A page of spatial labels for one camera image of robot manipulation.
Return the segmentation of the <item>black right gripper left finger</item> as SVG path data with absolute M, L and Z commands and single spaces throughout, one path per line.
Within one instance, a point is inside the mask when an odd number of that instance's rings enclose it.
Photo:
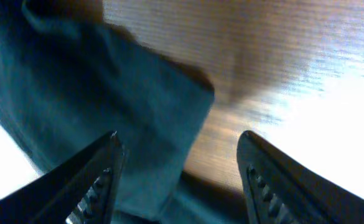
M 116 131 L 0 199 L 0 223 L 110 223 L 126 150 Z

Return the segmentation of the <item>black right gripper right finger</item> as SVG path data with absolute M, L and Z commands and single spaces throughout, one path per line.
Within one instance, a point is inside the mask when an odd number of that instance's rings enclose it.
M 364 223 L 364 199 L 244 131 L 237 162 L 250 223 Z

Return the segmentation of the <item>dark green shirt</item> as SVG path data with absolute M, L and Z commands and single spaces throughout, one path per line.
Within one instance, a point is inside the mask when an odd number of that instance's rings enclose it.
M 125 30 L 0 1 L 0 124 L 49 171 L 108 131 L 127 149 L 113 223 L 246 223 L 242 196 L 183 172 L 214 101 L 200 70 Z

